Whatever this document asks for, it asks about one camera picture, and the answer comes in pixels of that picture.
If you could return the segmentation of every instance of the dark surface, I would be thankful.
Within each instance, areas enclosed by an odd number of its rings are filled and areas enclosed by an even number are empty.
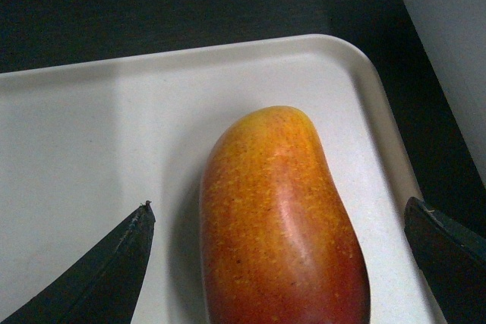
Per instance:
[[[383,81],[424,198],[486,237],[486,191],[402,0],[2,0],[0,71],[306,33]]]
[[[447,322],[484,322],[486,240],[417,199],[407,203],[405,233]]]
[[[2,324],[129,324],[144,282],[154,223],[147,202]]]

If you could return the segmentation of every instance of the plastic tray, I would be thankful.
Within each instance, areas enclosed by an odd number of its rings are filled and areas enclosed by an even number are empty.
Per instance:
[[[380,79],[321,35],[0,75],[0,319],[152,200],[133,323],[204,322],[201,169],[232,122],[269,105],[316,125],[368,266],[371,323],[442,322],[403,233],[420,192]]]

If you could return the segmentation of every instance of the mango skin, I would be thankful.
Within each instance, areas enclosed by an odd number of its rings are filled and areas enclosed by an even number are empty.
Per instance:
[[[369,322],[365,261],[305,113],[274,106],[237,121],[200,188],[212,324]]]

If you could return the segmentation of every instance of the mango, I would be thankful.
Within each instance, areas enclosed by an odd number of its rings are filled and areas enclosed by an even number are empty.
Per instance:
[[[216,142],[200,183],[211,324],[357,324],[370,286],[309,117],[260,109]]]

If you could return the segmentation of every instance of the dark background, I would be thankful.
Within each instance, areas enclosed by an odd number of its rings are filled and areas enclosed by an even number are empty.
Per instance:
[[[1,0],[0,72],[325,33],[383,81],[424,198],[486,237],[486,190],[402,0]]]

